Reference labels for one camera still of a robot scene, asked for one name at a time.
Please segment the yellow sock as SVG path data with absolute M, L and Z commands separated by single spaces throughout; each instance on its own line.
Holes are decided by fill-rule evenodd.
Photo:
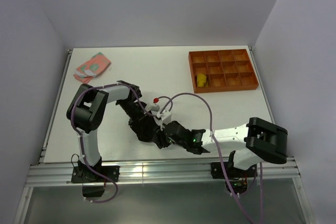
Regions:
M 196 76 L 196 86 L 198 88 L 204 88 L 204 87 L 207 87 L 208 86 L 208 83 L 207 83 L 207 75 L 205 74 L 198 74 Z

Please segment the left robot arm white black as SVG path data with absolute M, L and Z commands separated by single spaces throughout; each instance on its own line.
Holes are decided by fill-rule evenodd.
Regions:
M 100 126 L 107 104 L 115 102 L 129 117 L 128 125 L 141 142 L 158 143 L 160 129 L 154 115 L 140 101 L 141 90 L 134 84 L 118 81 L 106 88 L 82 84 L 66 113 L 67 119 L 79 136 L 80 163 L 87 165 L 83 175 L 91 182 L 102 176 L 101 155 L 98 150 L 97 129 Z

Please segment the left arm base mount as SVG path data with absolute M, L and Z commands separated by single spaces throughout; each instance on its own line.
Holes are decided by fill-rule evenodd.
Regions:
M 85 199 L 96 200 L 103 196 L 107 183 L 119 180 L 120 166 L 118 165 L 102 165 L 102 159 L 99 159 L 95 166 L 88 166 L 77 160 L 73 166 L 71 183 L 82 184 L 82 195 Z

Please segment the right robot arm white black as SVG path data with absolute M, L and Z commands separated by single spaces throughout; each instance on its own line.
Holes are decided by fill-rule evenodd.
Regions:
M 229 152 L 228 173 L 240 176 L 260 162 L 287 162 L 288 131 L 261 118 L 250 118 L 247 124 L 221 130 L 188 130 L 172 121 L 162 130 L 164 140 L 187 152 L 202 155 L 217 150 Z

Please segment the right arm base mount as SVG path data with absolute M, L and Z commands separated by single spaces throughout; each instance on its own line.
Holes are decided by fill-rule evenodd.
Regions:
M 257 165 L 253 165 L 247 170 L 241 170 L 238 168 L 234 168 L 233 166 L 228 166 L 228 162 L 224 162 L 224 166 L 234 193 L 240 195 L 244 194 L 256 182 Z M 225 176 L 220 162 L 211 163 L 211 176 L 212 179 L 223 179 L 226 189 L 230 191 L 228 183 L 225 180 Z

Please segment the black sock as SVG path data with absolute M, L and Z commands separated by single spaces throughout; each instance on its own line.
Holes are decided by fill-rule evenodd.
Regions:
M 129 127 L 139 141 L 155 143 L 159 149 L 164 147 L 161 129 L 152 117 L 142 117 L 137 120 L 129 119 Z

